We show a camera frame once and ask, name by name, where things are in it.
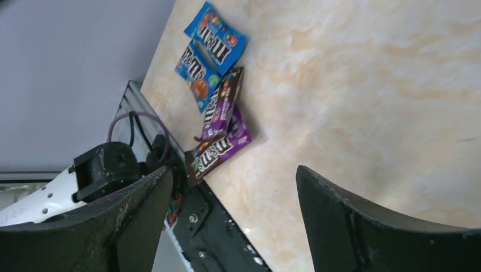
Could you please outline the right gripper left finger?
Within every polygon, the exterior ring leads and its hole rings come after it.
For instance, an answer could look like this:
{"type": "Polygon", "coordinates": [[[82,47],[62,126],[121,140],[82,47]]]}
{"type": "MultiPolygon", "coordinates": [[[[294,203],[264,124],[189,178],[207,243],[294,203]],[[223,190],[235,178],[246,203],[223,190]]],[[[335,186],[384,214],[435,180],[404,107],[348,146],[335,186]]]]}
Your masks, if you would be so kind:
{"type": "Polygon", "coordinates": [[[162,167],[74,210],[1,227],[1,270],[151,271],[173,183],[162,167]]]}

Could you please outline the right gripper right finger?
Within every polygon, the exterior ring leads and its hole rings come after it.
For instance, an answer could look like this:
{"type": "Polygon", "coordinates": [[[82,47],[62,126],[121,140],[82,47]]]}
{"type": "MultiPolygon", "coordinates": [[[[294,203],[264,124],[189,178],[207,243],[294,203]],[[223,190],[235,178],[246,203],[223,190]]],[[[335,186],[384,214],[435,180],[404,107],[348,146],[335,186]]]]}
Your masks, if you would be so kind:
{"type": "Polygon", "coordinates": [[[298,199],[315,271],[479,271],[480,229],[414,218],[300,165],[298,199]]]}

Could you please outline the purple candy bag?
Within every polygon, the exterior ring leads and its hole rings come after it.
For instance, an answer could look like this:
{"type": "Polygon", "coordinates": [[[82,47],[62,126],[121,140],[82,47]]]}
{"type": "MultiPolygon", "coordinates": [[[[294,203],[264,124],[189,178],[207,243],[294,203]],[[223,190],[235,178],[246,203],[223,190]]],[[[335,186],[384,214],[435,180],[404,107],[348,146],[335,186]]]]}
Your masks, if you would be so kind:
{"type": "Polygon", "coordinates": [[[219,165],[232,158],[252,142],[250,131],[238,106],[227,128],[227,134],[201,141],[193,150],[186,151],[185,170],[189,186],[196,186],[219,165]]]}
{"type": "Polygon", "coordinates": [[[234,104],[242,87],[244,67],[234,67],[225,74],[214,90],[205,111],[201,135],[196,142],[227,134],[234,104]]]}

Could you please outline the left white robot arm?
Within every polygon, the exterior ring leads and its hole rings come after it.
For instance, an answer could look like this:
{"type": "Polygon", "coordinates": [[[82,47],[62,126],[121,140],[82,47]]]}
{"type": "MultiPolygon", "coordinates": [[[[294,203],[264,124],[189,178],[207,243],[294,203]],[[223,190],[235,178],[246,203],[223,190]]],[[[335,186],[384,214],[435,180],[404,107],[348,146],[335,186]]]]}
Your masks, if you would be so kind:
{"type": "Polygon", "coordinates": [[[76,157],[52,181],[1,210],[1,226],[44,222],[129,186],[141,176],[128,144],[100,144],[76,157]]]}

